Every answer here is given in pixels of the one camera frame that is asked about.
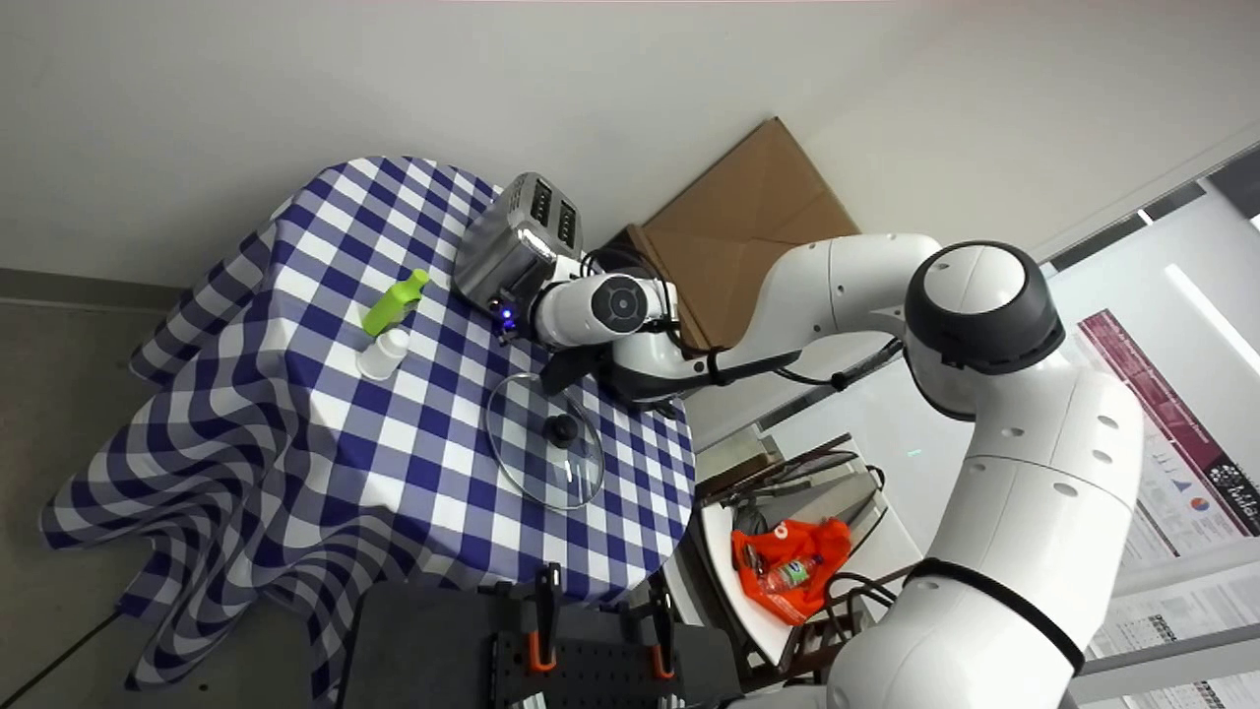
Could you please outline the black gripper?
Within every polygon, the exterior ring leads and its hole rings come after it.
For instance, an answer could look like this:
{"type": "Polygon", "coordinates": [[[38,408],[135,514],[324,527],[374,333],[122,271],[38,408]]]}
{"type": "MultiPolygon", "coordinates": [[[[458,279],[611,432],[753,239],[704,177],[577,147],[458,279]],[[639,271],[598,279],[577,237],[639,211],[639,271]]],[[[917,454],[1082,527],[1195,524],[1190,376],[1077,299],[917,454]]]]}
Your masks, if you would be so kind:
{"type": "Polygon", "coordinates": [[[601,346],[559,346],[534,374],[543,395],[564,395],[567,384],[601,370],[601,346]]]}

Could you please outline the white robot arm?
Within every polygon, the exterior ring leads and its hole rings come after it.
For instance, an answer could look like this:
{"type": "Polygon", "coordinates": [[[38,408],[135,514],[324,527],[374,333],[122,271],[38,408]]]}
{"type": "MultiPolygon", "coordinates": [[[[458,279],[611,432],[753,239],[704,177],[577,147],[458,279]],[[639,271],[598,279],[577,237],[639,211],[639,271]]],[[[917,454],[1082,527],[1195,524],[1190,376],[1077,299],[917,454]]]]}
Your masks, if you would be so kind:
{"type": "Polygon", "coordinates": [[[669,319],[665,279],[611,266],[556,277],[531,303],[531,333],[594,349],[631,403],[883,329],[926,407],[967,428],[934,545],[889,611],[815,684],[728,709],[1060,709],[1119,581],[1141,407],[1074,349],[1039,265],[1004,239],[822,237],[773,260],[737,341],[691,354],[669,319]]]}

